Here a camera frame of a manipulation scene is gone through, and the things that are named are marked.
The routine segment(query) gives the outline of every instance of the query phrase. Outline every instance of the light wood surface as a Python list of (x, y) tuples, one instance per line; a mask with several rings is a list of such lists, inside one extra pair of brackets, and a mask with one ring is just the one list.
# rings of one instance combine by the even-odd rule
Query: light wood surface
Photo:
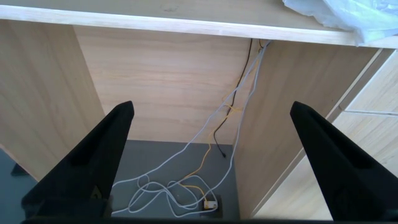
[(398, 114), (398, 54), (394, 54), (348, 106), (347, 110)]
[[(354, 45), (352, 33), (323, 27), (280, 0), (0, 0), (0, 18)], [(387, 37), (366, 46), (398, 48), (397, 40)]]
[(72, 26), (0, 21), (0, 144), (40, 180), (103, 118)]
[[(250, 43), (237, 37), (147, 30), (75, 30), (105, 113), (132, 100), (129, 139), (148, 141), (189, 142), (233, 90)], [(251, 58), (258, 48), (254, 40)], [(237, 107), (243, 106), (253, 77), (251, 73), (238, 91)], [(195, 142), (208, 142), (227, 109), (221, 109)], [(239, 118), (239, 113), (228, 118), (217, 132), (219, 143), (232, 144)]]
[(326, 116), (377, 49), (275, 41), (241, 128), (235, 170), (241, 217), (262, 199), (301, 147), (289, 115), (295, 100)]
[(379, 49), (380, 54), (376, 55), (376, 58), (364, 67), (363, 74), (358, 77), (359, 80), (354, 83), (354, 86), (347, 92), (341, 103), (338, 104), (341, 110), (347, 110), (348, 105), (354, 101), (354, 99), (359, 95), (359, 93), (364, 89), (364, 87), (369, 83), (372, 77), (376, 78), (376, 75), (381, 68), (384, 66), (386, 61), (394, 56), (395, 49)]
[[(333, 125), (398, 175), (398, 117), (342, 112)], [(331, 220), (307, 156), (255, 217)]]

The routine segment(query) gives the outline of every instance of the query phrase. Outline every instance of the tangled cable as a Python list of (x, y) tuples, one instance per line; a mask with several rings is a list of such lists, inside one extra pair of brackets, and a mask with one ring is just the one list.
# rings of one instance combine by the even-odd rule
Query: tangled cable
[[(191, 139), (191, 141), (189, 141), (189, 142), (185, 145), (185, 147), (184, 147), (181, 151), (175, 153), (175, 154), (172, 155), (170, 158), (168, 158), (166, 161), (164, 161), (163, 163), (161, 163), (161, 165), (159, 165), (159, 166), (156, 167), (155, 169), (152, 169), (152, 170), (146, 172), (145, 174), (142, 174), (142, 175), (140, 175), (140, 176), (138, 176), (138, 177), (131, 178), (131, 179), (127, 179), (127, 180), (120, 180), (120, 181), (117, 181), (117, 182), (115, 182), (115, 183), (113, 184), (112, 188), (115, 187), (115, 186), (117, 186), (118, 184), (121, 184), (121, 183), (125, 183), (125, 182), (130, 182), (130, 181), (133, 181), (133, 180), (137, 180), (138, 190), (134, 193), (134, 195), (133, 195), (132, 198), (130, 199), (130, 202), (129, 202), (129, 204), (128, 204), (128, 206), (127, 206), (126, 208), (120, 209), (120, 210), (116, 210), (116, 211), (112, 212), (112, 214), (119, 213), (119, 212), (125, 212), (125, 211), (128, 211), (129, 213), (137, 213), (137, 212), (140, 212), (140, 211), (142, 211), (143, 209), (145, 209), (147, 206), (149, 206), (149, 205), (150, 205), (160, 194), (162, 194), (162, 193), (166, 193), (166, 195), (167, 195), (167, 202), (168, 202), (168, 204), (169, 204), (169, 207), (170, 207), (170, 209), (171, 209), (173, 215), (174, 215), (175, 217), (177, 217), (177, 218), (184, 217), (184, 216), (186, 216), (186, 215), (191, 215), (191, 214), (213, 212), (214, 210), (217, 209), (217, 208), (214, 208), (214, 209), (205, 210), (205, 211), (187, 212), (187, 213), (184, 213), (184, 214), (181, 214), (181, 215), (177, 215), (177, 214), (175, 213), (175, 211), (173, 210), (173, 208), (172, 208), (171, 201), (173, 201), (173, 203), (174, 203), (176, 206), (180, 207), (180, 208), (184, 208), (184, 209), (186, 209), (186, 210), (194, 210), (194, 209), (196, 209), (196, 208), (198, 207), (198, 204), (199, 204), (199, 203), (206, 197), (206, 195), (208, 195), (209, 193), (212, 194), (213, 198), (216, 200), (216, 197), (215, 197), (215, 195), (214, 195), (213, 190), (216, 189), (218, 186), (220, 186), (220, 184), (225, 180), (225, 178), (227, 177), (227, 175), (229, 174), (229, 172), (230, 172), (230, 170), (231, 170), (231, 168), (232, 168), (232, 162), (233, 162), (232, 158), (233, 158), (233, 156), (234, 156), (234, 154), (235, 154), (236, 146), (238, 145), (239, 134), (240, 134), (240, 129), (241, 129), (241, 124), (242, 124), (244, 112), (245, 112), (245, 110), (246, 110), (246, 106), (247, 106), (247, 104), (248, 104), (248, 102), (249, 102), (251, 96), (253, 95), (253, 93), (254, 93), (255, 90), (256, 90), (257, 78), (258, 78), (258, 74), (259, 74), (259, 67), (261, 66), (262, 58), (263, 58), (263, 56), (264, 56), (264, 53), (265, 53), (265, 51), (266, 51), (267, 46), (269, 45), (269, 42), (270, 42), (270, 40), (268, 41), (268, 43), (266, 44), (266, 46), (263, 47), (263, 48), (260, 50), (259, 54), (256, 56), (256, 58), (254, 59), (253, 63), (252, 63), (251, 66), (249, 67), (249, 70), (246, 72), (246, 74), (245, 74), (245, 76), (244, 76), (242, 82), (241, 82), (241, 83), (228, 95), (228, 97), (222, 102), (222, 104), (218, 107), (218, 109), (217, 109), (215, 112), (213, 112), (213, 113), (209, 116), (209, 118), (207, 119), (206, 123), (205, 123), (204, 126), (201, 128), (201, 130), (199, 130), (199, 132)], [(258, 60), (259, 60), (259, 63), (258, 63), (257, 71), (256, 71), (256, 76), (254, 77), (253, 89), (251, 90), (251, 92), (250, 92), (250, 94), (249, 94), (248, 98), (246, 99), (246, 101), (245, 101), (245, 103), (244, 103), (244, 106), (243, 106), (242, 116), (241, 116), (240, 122), (239, 122), (239, 124), (238, 124), (237, 138), (236, 138), (236, 140), (235, 140), (235, 144), (234, 144), (234, 147), (233, 147), (233, 152), (232, 152), (231, 159), (230, 159), (230, 162), (229, 162), (229, 167), (228, 167), (228, 170), (227, 170), (227, 172), (225, 173), (224, 177), (218, 182), (218, 184), (216, 184), (214, 187), (210, 188), (210, 187), (206, 184), (206, 182), (205, 182), (199, 175), (189, 175), (189, 176), (186, 176), (186, 177), (184, 177), (184, 178), (182, 178), (181, 180), (178, 180), (178, 181), (174, 181), (174, 180), (173, 180), (173, 181), (170, 181), (166, 186), (164, 186), (164, 185), (162, 185), (162, 184), (160, 184), (160, 183), (158, 183), (158, 182), (150, 181), (150, 178), (149, 178), (148, 174), (157, 171), (157, 170), (160, 169), (164, 164), (168, 163), (168, 161), (172, 160), (174, 157), (176, 157), (177, 155), (179, 155), (179, 154), (181, 154), (182, 152), (184, 152), (184, 151), (187, 149), (187, 147), (188, 147), (188, 146), (189, 146), (189, 145), (190, 145), (202, 132), (203, 132), (203, 130), (206, 128), (207, 124), (209, 123), (209, 120), (210, 120), (215, 114), (217, 114), (217, 112), (218, 112), (224, 105), (226, 105), (226, 102), (227, 102), (227, 101), (229, 100), (229, 98), (233, 95), (233, 93), (236, 92), (236, 91), (238, 91), (238, 90), (243, 86), (243, 84), (245, 83), (245, 81), (246, 81), (246, 79), (247, 79), (247, 77), (248, 77), (248, 74), (252, 71), (252, 69), (254, 68), (254, 65), (256, 64), (256, 62), (257, 62)], [(140, 181), (140, 179), (141, 179), (142, 177), (147, 177), (147, 183), (144, 184), (143, 186), (140, 186), (140, 185), (139, 185), (139, 181)], [(193, 191), (189, 189), (189, 187), (192, 187), (192, 186), (183, 185), (183, 184), (182, 184), (183, 181), (186, 181), (186, 180), (192, 179), (192, 178), (197, 178), (197, 179), (199, 179), (200, 181), (202, 181), (202, 182), (204, 183), (204, 185), (206, 186), (206, 188), (208, 189), (208, 190), (206, 191), (206, 193), (204, 193), (203, 196), (202, 196), (201, 198), (197, 198), (197, 196), (195, 196), (195, 194), (193, 193)], [(156, 186), (159, 186), (160, 188), (157, 189), (157, 190), (148, 190), (148, 187), (149, 187), (150, 185), (156, 185)], [(192, 197), (194, 198), (194, 202), (189, 203), (189, 204), (187, 204), (187, 205), (182, 205), (182, 204), (178, 203), (177, 200), (176, 200), (176, 198), (172, 195), (172, 193), (171, 193), (171, 191), (170, 191), (170, 189), (173, 188), (173, 187), (182, 187), (182, 188), (184, 188), (185, 190), (187, 190), (187, 191), (192, 195)], [(132, 210), (133, 205), (140, 199), (140, 197), (141, 197), (144, 193), (147, 193), (147, 194), (155, 194), (155, 197), (153, 197), (153, 198), (152, 198), (149, 202), (147, 202), (143, 207), (138, 208), (137, 210)]]

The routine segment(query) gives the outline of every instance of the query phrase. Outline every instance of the white plastic bag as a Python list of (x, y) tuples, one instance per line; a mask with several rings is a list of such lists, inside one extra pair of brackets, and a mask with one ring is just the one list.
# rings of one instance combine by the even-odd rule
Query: white plastic bag
[(357, 45), (398, 34), (398, 0), (283, 0), (326, 27), (353, 30)]

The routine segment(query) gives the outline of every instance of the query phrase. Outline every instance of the wooden desk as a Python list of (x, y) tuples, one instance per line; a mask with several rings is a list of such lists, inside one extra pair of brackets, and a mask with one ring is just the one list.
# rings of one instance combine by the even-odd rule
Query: wooden desk
[[(242, 218), (287, 217), (290, 205), (278, 195), (305, 156), (290, 121), (293, 101), (337, 126), (361, 123), (361, 131), (387, 122), (379, 110), (396, 116), (391, 55), (398, 37), (353, 47), (351, 33), (325, 28), (279, 0), (0, 0), (0, 19), (0, 143), (38, 180), (126, 100), (136, 109), (129, 139), (188, 142), (236, 84), (250, 38), (250, 61), (258, 39), (274, 41), (234, 158)], [(393, 81), (375, 83), (375, 73)], [(236, 106), (248, 97), (253, 77), (238, 91)], [(196, 142), (207, 142), (225, 112)], [(359, 113), (382, 117), (367, 122)], [(239, 119), (228, 119), (220, 143), (233, 143)], [(294, 198), (310, 178), (303, 175), (283, 196)]]

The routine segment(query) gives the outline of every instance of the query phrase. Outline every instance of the drawer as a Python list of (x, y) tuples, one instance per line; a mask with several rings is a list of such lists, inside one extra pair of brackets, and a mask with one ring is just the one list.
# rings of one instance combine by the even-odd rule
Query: drawer
[[(390, 172), (398, 175), (398, 117), (342, 112), (333, 124)], [(331, 220), (306, 156), (255, 217)]]
[(398, 114), (398, 54), (396, 51), (370, 79), (347, 110)]

